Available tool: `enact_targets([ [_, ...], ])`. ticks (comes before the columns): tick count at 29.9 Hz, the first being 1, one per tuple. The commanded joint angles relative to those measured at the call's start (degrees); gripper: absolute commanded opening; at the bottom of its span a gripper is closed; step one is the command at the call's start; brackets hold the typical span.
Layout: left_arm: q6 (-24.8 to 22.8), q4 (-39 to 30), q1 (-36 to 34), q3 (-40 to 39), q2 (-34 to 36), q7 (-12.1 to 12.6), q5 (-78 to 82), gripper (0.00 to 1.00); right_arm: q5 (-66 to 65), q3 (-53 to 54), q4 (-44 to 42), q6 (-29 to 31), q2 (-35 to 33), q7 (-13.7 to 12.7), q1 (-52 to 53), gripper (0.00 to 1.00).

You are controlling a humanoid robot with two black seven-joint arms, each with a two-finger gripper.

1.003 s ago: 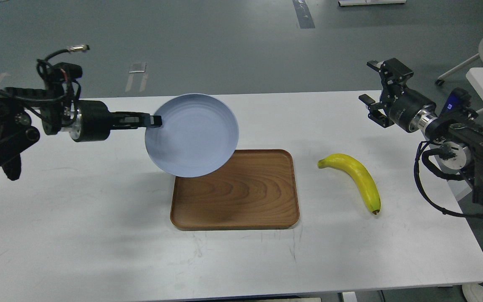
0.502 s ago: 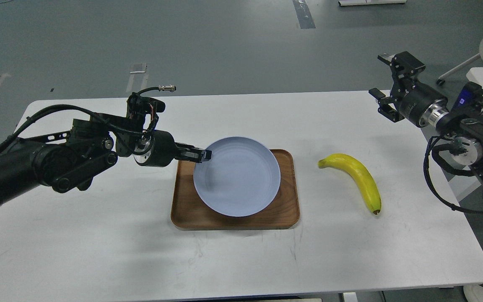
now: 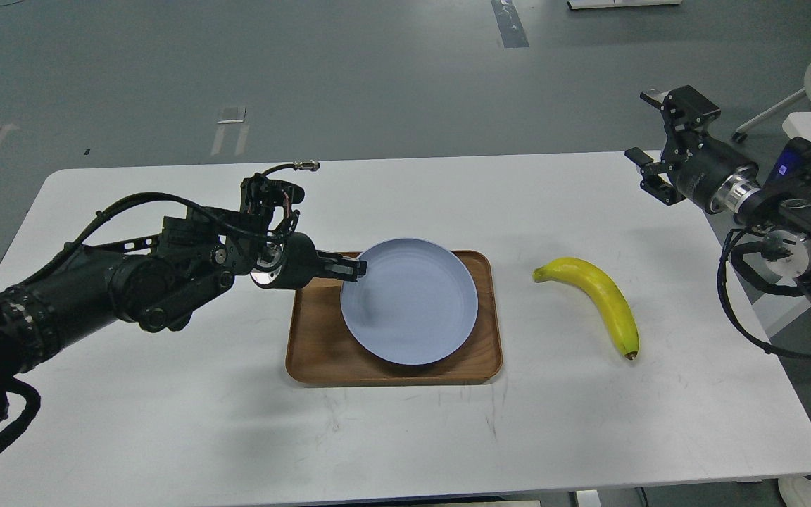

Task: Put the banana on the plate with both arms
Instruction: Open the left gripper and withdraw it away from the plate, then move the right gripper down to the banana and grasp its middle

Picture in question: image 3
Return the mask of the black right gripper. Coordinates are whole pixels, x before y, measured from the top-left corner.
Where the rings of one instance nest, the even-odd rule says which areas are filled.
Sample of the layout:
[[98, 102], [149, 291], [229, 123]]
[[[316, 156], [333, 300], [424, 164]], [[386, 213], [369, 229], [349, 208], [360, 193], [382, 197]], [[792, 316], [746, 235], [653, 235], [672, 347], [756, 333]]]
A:
[[708, 134], [721, 109], [695, 87], [647, 89], [641, 99], [659, 110], [667, 138], [659, 163], [639, 147], [624, 151], [637, 167], [644, 192], [666, 206], [688, 199], [705, 214], [715, 215], [724, 211], [723, 199], [735, 182], [755, 180], [755, 161]]

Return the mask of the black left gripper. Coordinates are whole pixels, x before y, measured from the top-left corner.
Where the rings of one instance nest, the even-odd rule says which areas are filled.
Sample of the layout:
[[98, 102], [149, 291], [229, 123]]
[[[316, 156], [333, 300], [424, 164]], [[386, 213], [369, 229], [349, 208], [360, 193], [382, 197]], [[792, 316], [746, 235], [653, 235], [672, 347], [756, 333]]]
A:
[[342, 256], [340, 253], [319, 253], [312, 239], [303, 233], [293, 233], [281, 250], [279, 267], [270, 272], [251, 272], [251, 279], [261, 289], [302, 289], [313, 278], [357, 282], [367, 274], [367, 261]]

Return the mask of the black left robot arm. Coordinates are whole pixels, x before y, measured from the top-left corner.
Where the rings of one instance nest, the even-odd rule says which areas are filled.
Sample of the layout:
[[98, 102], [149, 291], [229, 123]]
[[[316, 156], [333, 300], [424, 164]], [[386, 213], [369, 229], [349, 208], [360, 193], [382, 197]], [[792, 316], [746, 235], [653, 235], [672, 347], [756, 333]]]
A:
[[[245, 177], [235, 211], [162, 192], [126, 196], [97, 212], [45, 266], [0, 292], [0, 423], [8, 420], [9, 394], [25, 400], [16, 420], [0, 431], [0, 455], [41, 410], [41, 395], [19, 374], [115, 321], [152, 333], [183, 330], [196, 309], [228, 292], [238, 276], [263, 289], [365, 276], [367, 262], [316, 249], [296, 230], [296, 205], [305, 192], [274, 173]], [[183, 205], [186, 215], [167, 216], [155, 235], [87, 244], [117, 215], [155, 202]]]

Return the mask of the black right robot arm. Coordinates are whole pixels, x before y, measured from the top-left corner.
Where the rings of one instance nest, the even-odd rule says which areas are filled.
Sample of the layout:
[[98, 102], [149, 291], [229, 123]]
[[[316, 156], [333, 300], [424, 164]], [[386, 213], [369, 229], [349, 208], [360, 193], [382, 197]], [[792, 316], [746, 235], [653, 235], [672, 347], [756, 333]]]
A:
[[773, 346], [749, 333], [727, 294], [727, 272], [775, 296], [804, 296], [811, 303], [811, 141], [789, 140], [763, 184], [757, 163], [708, 134], [720, 109], [694, 87], [650, 89], [641, 99], [659, 110], [666, 144], [660, 160], [640, 148], [625, 151], [641, 176], [641, 189], [665, 205], [689, 200], [709, 215], [729, 211], [738, 227], [725, 237], [717, 293], [728, 320], [768, 354], [811, 360], [811, 353]]

